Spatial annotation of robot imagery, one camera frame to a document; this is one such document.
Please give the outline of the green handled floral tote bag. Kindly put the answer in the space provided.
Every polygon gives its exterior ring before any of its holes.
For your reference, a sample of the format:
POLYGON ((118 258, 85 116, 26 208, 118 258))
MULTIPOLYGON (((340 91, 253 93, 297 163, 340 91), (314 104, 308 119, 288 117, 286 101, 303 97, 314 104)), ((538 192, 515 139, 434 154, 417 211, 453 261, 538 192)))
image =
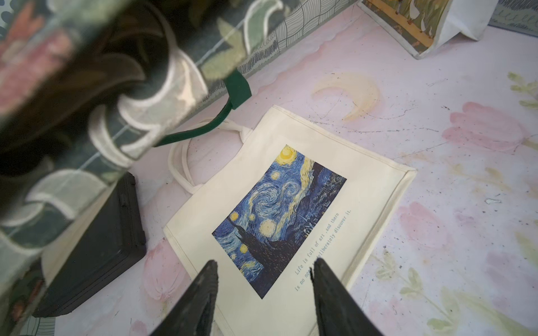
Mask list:
POLYGON ((1 3, 1 334, 55 277, 45 250, 300 5, 1 3))

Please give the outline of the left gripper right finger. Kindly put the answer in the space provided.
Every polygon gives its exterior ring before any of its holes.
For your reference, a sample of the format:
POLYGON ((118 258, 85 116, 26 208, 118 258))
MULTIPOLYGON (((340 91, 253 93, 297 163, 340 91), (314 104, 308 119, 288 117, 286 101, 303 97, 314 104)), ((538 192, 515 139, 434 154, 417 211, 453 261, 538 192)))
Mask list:
POLYGON ((380 335, 322 258, 310 269, 320 335, 380 335))

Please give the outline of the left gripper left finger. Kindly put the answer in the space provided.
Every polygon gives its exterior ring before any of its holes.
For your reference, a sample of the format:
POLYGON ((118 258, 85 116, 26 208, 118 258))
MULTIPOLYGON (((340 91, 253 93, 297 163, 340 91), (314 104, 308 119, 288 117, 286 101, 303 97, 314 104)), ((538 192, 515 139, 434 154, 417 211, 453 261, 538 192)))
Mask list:
POLYGON ((151 336, 211 335, 218 288, 218 265, 209 260, 151 336))

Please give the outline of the starry night canvas tote bag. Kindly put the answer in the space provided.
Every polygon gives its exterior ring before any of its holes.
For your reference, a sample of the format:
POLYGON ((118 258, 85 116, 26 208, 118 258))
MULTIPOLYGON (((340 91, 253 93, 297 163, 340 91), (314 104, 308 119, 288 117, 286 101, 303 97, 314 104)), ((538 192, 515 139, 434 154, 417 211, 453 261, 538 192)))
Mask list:
POLYGON ((190 277, 217 263, 224 335, 312 335, 315 261, 350 288, 416 174, 273 106, 164 233, 190 277))

